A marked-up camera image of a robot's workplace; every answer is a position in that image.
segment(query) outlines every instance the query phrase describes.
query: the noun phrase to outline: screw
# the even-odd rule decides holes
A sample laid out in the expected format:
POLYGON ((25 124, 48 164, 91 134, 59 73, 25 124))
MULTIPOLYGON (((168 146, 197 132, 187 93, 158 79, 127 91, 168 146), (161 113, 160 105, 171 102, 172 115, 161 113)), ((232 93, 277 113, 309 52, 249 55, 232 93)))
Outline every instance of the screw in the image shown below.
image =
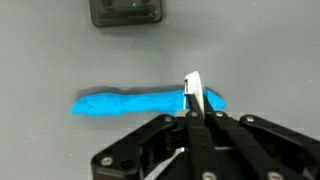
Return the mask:
POLYGON ((202 174, 203 180, 217 180, 217 176, 212 172, 205 172, 202 174))
POLYGON ((171 117, 166 116, 164 120, 165 120, 166 122, 171 122, 171 117))
POLYGON ((269 172, 268 178, 269 180, 284 180, 282 175, 277 172, 269 172))
POLYGON ((216 115, 217 115, 218 117, 222 117, 222 116, 223 116, 223 113, 220 112, 220 111, 217 111, 217 112, 216 112, 216 115))
POLYGON ((112 164, 113 159, 111 157, 105 157, 101 160, 102 166, 110 166, 112 164))
POLYGON ((197 116, 198 116, 198 113, 197 113, 197 112, 192 112, 192 113, 191 113, 191 116, 197 117, 197 116))
POLYGON ((251 117, 251 116, 248 116, 248 117, 247 117, 247 121, 248 121, 248 122, 253 122, 253 121, 254 121, 254 118, 251 117))

